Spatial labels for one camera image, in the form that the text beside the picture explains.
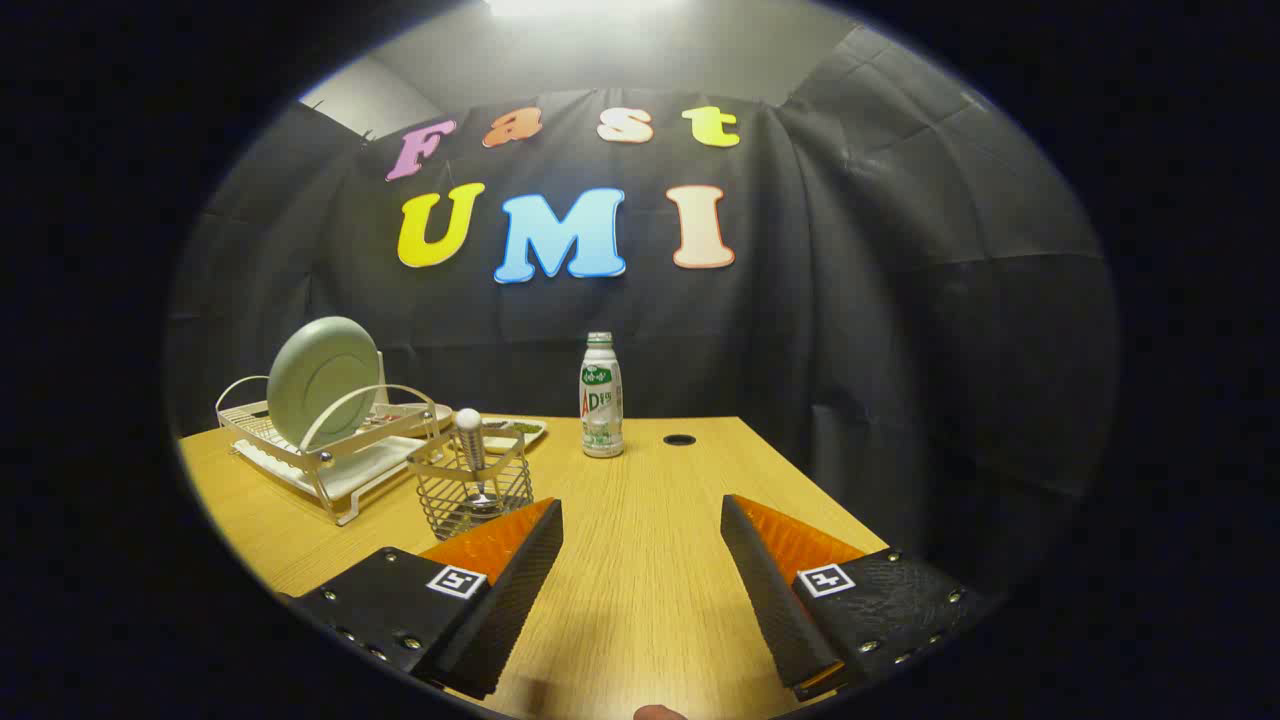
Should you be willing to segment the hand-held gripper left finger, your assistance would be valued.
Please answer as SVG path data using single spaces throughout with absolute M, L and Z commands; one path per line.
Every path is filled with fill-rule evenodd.
M 484 700 L 563 538 L 562 502 L 544 498 L 421 553 L 375 550 L 285 606 L 419 682 Z

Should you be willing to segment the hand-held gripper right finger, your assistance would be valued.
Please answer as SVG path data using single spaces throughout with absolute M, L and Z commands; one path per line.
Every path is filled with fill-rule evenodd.
M 719 533 L 782 684 L 800 701 L 863 691 L 937 653 L 986 597 L 904 550 L 859 550 L 740 495 Z

